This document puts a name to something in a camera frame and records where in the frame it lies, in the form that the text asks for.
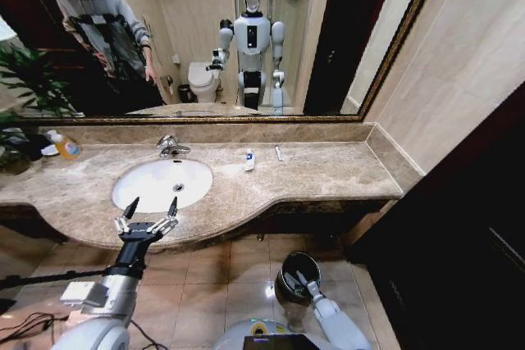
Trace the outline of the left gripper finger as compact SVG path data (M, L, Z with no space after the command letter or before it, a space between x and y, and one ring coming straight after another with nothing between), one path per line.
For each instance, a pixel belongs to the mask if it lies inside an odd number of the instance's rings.
M135 213L135 210L139 204L139 197L136 197L121 213L120 216L114 218L114 224L118 234L128 234L130 227L128 225L129 220Z
M166 235L178 224L176 215L178 212L178 198L174 197L171 205L168 208L167 214L161 219L149 226L148 232L150 234Z

